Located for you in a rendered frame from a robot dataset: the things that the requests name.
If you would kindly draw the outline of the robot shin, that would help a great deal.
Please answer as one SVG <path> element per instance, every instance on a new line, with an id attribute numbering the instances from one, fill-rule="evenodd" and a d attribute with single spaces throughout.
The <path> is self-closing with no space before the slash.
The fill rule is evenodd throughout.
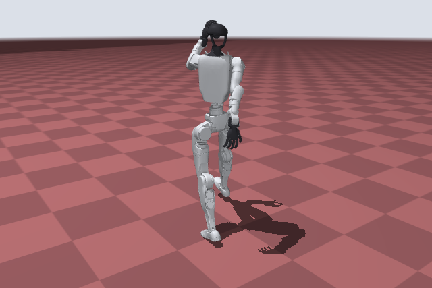
<path id="1" fill-rule="evenodd" d="M 215 192 L 214 189 L 207 189 L 205 177 L 203 175 L 198 178 L 198 192 L 200 203 L 207 222 L 208 232 L 212 232 L 215 228 Z"/>
<path id="2" fill-rule="evenodd" d="M 227 181 L 228 181 L 228 177 L 231 173 L 231 169 L 232 169 L 232 159 L 233 159 L 233 154 L 231 152 L 230 149 L 228 149 L 230 154 L 231 154 L 231 161 L 227 162 L 227 163 L 222 163 L 219 160 L 219 172 L 220 172 L 220 178 L 221 178 L 221 187 L 224 188 L 224 186 L 227 187 Z"/>

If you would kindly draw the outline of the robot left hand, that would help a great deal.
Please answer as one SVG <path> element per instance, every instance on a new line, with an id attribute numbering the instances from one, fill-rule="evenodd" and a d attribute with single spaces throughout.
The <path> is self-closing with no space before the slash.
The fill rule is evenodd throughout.
<path id="1" fill-rule="evenodd" d="M 201 44 L 202 47 L 205 47 L 207 45 L 207 42 L 208 42 L 207 37 L 209 36 L 209 34 L 207 34 L 207 30 L 208 30 L 209 26 L 212 24 L 218 24 L 218 23 L 215 20 L 209 20 L 209 21 L 207 21 L 207 23 L 205 24 L 205 27 L 203 28 L 202 36 L 200 37 L 200 39 L 202 39 L 202 44 Z"/>

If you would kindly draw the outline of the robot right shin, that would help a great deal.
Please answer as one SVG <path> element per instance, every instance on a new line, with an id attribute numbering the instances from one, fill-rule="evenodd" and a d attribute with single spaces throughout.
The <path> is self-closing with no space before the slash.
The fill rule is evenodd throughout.
<path id="1" fill-rule="evenodd" d="M 233 159 L 233 154 L 231 152 L 230 149 L 228 149 L 230 154 L 231 154 L 231 161 L 227 162 L 227 163 L 222 163 L 219 160 L 219 172 L 220 172 L 220 178 L 221 178 L 221 187 L 224 188 L 224 186 L 227 187 L 227 181 L 228 181 L 228 177 L 231 173 L 231 169 L 232 169 L 232 159 Z"/>

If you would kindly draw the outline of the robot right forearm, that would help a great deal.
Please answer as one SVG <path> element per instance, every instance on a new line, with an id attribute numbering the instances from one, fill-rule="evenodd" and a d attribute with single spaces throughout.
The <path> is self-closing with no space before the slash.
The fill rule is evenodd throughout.
<path id="1" fill-rule="evenodd" d="M 232 125 L 238 125 L 239 123 L 238 109 L 243 94 L 243 87 L 236 86 L 232 95 L 229 97 L 229 110 L 227 111 L 227 115 L 232 118 Z"/>

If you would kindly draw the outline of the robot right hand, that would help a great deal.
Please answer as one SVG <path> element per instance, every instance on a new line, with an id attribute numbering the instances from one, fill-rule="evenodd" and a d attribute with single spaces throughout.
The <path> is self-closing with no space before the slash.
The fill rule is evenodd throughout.
<path id="1" fill-rule="evenodd" d="M 239 129 L 237 128 L 237 127 L 239 127 L 239 123 L 238 123 L 238 125 L 232 125 L 232 118 L 231 117 L 229 117 L 228 126 L 230 127 L 230 129 L 227 132 L 227 139 L 226 139 L 225 145 L 223 147 L 226 147 L 228 145 L 228 142 L 229 142 L 227 149 L 229 148 L 232 150 L 233 148 L 238 147 L 238 139 L 239 139 L 239 143 L 241 143 L 242 137 L 240 135 Z M 236 141 L 236 145 L 235 145 L 235 141 Z M 230 148 L 231 145 L 232 145 L 232 147 Z"/>

